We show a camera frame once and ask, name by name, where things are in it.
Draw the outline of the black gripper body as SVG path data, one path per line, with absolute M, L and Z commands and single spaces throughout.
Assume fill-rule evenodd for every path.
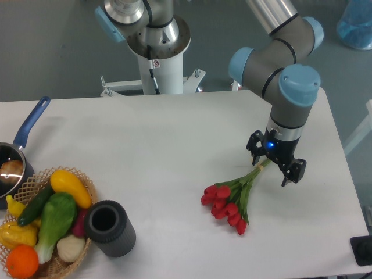
M 287 171 L 294 161 L 294 152 L 298 142 L 299 138 L 293 141 L 282 141 L 265 134 L 262 143 L 264 155 L 277 164 L 281 171 Z

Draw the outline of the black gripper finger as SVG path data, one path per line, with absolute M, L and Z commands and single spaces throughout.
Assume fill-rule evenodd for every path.
M 285 187 L 288 183 L 298 183 L 304 176 L 307 161 L 293 158 L 289 163 L 280 164 L 280 170 L 284 175 L 281 183 Z
M 249 137 L 246 149 L 251 153 L 252 165 L 256 166 L 262 156 L 267 157 L 267 138 L 260 130 L 256 130 Z

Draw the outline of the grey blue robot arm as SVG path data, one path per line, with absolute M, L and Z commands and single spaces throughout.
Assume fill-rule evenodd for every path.
M 230 77 L 271 105 L 265 131 L 247 143 L 253 162 L 265 156 L 284 175 L 302 179 L 306 161 L 294 156 L 303 127 L 317 98 L 320 76 L 302 60 L 322 43 L 321 24 L 301 17 L 290 1 L 249 1 L 271 43 L 261 50 L 243 47 L 232 56 Z M 126 41 L 137 56 L 144 94 L 182 94 L 183 54 L 189 47 L 188 24 L 174 13 L 172 1 L 105 1 L 95 17 L 114 41 Z

